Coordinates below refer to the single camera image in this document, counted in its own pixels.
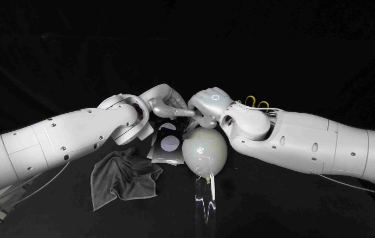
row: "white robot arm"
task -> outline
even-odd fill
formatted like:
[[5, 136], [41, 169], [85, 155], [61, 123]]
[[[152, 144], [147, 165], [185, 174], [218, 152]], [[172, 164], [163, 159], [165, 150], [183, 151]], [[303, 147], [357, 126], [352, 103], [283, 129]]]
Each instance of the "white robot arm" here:
[[119, 145], [152, 133], [149, 112], [160, 117], [194, 116], [166, 84], [139, 97], [119, 94], [97, 108], [52, 117], [0, 137], [0, 190], [94, 152], [111, 137]]
[[233, 148], [247, 156], [302, 173], [346, 175], [375, 182], [375, 131], [316, 115], [253, 108], [220, 88], [198, 92], [189, 108], [198, 124], [227, 133]]

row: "cloth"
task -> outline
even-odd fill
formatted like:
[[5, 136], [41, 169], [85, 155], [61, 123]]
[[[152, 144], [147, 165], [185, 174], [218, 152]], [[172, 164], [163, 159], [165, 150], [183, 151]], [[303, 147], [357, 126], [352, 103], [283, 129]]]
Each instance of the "cloth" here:
[[156, 196], [156, 180], [163, 169], [149, 159], [142, 158], [136, 148], [114, 151], [95, 164], [91, 173], [91, 197], [94, 211], [117, 197], [121, 200]]

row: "black surface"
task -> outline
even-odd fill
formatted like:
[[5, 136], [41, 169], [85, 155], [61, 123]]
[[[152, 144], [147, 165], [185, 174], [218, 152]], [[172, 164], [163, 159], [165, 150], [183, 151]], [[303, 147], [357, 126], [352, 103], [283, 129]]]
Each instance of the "black surface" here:
[[[0, 133], [160, 83], [186, 101], [218, 86], [233, 99], [254, 95], [284, 110], [375, 129], [372, 2], [3, 0]], [[150, 141], [121, 149], [134, 146], [146, 156]], [[71, 163], [9, 214], [2, 237], [194, 237], [195, 175], [185, 165], [162, 164], [158, 197], [116, 200], [93, 213], [90, 174], [113, 150], [108, 142]], [[217, 206], [220, 237], [375, 236], [365, 191], [233, 149]]]

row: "white balloon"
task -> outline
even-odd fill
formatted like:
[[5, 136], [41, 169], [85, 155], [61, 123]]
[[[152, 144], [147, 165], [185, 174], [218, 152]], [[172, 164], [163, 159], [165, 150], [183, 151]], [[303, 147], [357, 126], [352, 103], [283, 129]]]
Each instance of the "white balloon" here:
[[182, 154], [186, 165], [198, 176], [215, 176], [222, 170], [228, 154], [221, 133], [212, 128], [196, 128], [183, 141]]

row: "black background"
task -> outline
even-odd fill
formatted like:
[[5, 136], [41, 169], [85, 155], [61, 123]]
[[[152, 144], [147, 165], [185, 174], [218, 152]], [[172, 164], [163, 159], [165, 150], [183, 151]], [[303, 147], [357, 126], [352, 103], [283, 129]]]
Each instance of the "black background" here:
[[[375, 128], [375, 0], [2, 0], [0, 132], [168, 83], [188, 101], [233, 99]], [[90, 174], [107, 145], [18, 207], [2, 237], [194, 237], [195, 177], [162, 165], [159, 196], [93, 213]], [[42, 185], [59, 169], [39, 179]], [[370, 193], [228, 150], [217, 176], [218, 237], [370, 237]], [[341, 180], [375, 189], [352, 178]]]

